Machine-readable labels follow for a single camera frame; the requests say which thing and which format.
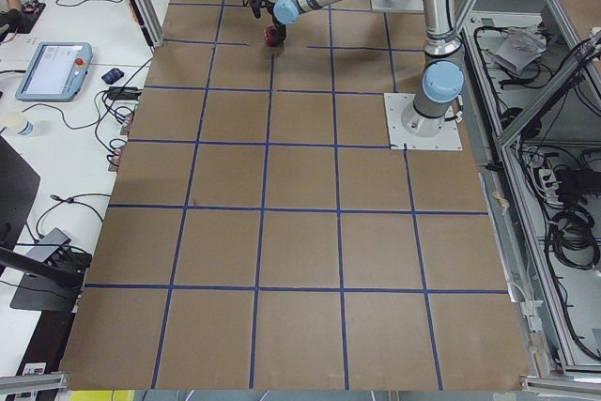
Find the blue joint cap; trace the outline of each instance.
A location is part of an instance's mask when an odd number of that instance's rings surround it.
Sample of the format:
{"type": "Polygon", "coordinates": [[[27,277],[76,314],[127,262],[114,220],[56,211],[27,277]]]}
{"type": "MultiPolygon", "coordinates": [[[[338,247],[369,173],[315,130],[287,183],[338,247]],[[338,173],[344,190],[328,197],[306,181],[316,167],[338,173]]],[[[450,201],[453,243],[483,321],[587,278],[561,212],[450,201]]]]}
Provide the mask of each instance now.
{"type": "Polygon", "coordinates": [[[425,95],[436,103],[453,101],[463,88],[464,76],[458,65],[439,61],[429,66],[422,79],[425,95]]]}
{"type": "Polygon", "coordinates": [[[299,9],[291,0],[277,0],[275,7],[273,7],[273,14],[275,19],[284,25],[295,23],[301,15],[299,9]]]}

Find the brown cardboard surface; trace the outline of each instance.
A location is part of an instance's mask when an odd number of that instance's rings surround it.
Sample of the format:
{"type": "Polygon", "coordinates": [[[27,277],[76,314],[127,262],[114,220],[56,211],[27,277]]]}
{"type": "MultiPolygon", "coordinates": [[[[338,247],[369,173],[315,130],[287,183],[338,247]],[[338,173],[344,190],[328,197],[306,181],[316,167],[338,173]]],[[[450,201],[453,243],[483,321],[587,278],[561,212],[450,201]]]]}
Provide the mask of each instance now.
{"type": "Polygon", "coordinates": [[[252,327],[252,293],[176,291],[157,389],[244,387],[252,327]]]}
{"type": "Polygon", "coordinates": [[[342,216],[348,287],[423,288],[410,215],[342,216]]]}
{"type": "Polygon", "coordinates": [[[148,388],[167,291],[87,288],[84,298],[60,366],[69,388],[148,388]]]}
{"type": "Polygon", "coordinates": [[[268,15],[224,3],[168,10],[187,42],[149,71],[72,388],[515,388],[517,315],[466,134],[463,152],[388,149],[381,93],[419,88],[424,18],[350,0],[272,49],[268,15]]]}
{"type": "Polygon", "coordinates": [[[487,216],[421,215],[418,225],[429,287],[507,287],[487,216]]]}
{"type": "Polygon", "coordinates": [[[351,389],[438,388],[423,295],[350,293],[345,301],[351,389]]]}
{"type": "Polygon", "coordinates": [[[601,0],[559,0],[580,39],[591,35],[593,27],[601,27],[601,11],[592,8],[601,0]]]}
{"type": "Polygon", "coordinates": [[[344,389],[340,325],[337,293],[261,293],[255,387],[344,389]]]}
{"type": "Polygon", "coordinates": [[[266,205],[335,208],[334,152],[325,147],[272,147],[266,205]]]}
{"type": "Polygon", "coordinates": [[[333,144],[331,94],[275,93],[270,140],[273,143],[333,144]]]}
{"type": "Polygon", "coordinates": [[[388,146],[388,125],[381,96],[336,96],[338,142],[342,145],[388,146]]]}
{"type": "Polygon", "coordinates": [[[343,208],[410,209],[407,172],[401,152],[340,149],[338,156],[343,208]]]}
{"type": "Polygon", "coordinates": [[[268,93],[211,91],[203,117],[203,141],[264,143],[268,93]]]}
{"type": "Polygon", "coordinates": [[[181,206],[193,151],[193,145],[129,143],[121,158],[111,202],[181,206]]]}
{"type": "Polygon", "coordinates": [[[519,389],[527,354],[507,296],[432,295],[430,302],[446,389],[519,389]]]}
{"type": "Polygon", "coordinates": [[[195,140],[204,97],[202,90],[146,88],[135,112],[130,138],[195,140]]]}
{"type": "Polygon", "coordinates": [[[188,211],[176,282],[254,285],[259,221],[256,211],[188,211]]]}
{"type": "Polygon", "coordinates": [[[169,284],[181,214],[179,209],[109,208],[86,281],[169,284]]]}
{"type": "Polygon", "coordinates": [[[263,227],[262,286],[340,285],[334,213],[268,211],[263,227]]]}

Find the white cup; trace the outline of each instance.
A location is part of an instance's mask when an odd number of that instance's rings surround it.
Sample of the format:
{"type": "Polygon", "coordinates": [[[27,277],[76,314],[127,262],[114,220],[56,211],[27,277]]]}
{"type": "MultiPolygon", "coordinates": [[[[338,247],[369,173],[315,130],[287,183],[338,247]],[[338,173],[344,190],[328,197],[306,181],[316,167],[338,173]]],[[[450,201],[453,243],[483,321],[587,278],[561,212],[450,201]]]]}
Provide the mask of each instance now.
{"type": "Polygon", "coordinates": [[[10,112],[4,118],[4,125],[7,129],[14,131],[22,136],[26,136],[34,130],[34,125],[27,120],[27,117],[21,112],[10,112]]]}

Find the blue device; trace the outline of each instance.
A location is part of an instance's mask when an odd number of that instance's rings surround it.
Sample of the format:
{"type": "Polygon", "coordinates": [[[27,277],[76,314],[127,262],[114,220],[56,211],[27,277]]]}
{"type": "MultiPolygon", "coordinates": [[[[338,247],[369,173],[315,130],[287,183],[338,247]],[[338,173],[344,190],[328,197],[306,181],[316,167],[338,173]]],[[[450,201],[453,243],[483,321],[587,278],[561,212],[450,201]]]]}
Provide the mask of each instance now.
{"type": "Polygon", "coordinates": [[[79,92],[92,59],[87,42],[41,42],[15,98],[69,102],[79,92]]]}

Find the metal mounting plate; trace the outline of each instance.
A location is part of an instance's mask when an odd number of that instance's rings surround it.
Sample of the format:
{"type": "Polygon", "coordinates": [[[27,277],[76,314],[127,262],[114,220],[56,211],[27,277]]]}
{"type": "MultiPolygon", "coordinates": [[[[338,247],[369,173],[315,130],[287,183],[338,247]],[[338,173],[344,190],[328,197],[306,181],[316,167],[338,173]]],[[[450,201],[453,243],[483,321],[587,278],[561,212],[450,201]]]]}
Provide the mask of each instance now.
{"type": "MultiPolygon", "coordinates": [[[[407,147],[407,149],[418,150],[463,150],[455,121],[445,122],[440,133],[432,138],[416,136],[403,127],[401,115],[405,108],[413,102],[414,97],[415,94],[410,93],[384,94],[391,149],[407,147]]],[[[453,109],[449,107],[447,116],[453,114],[453,109]]]]}

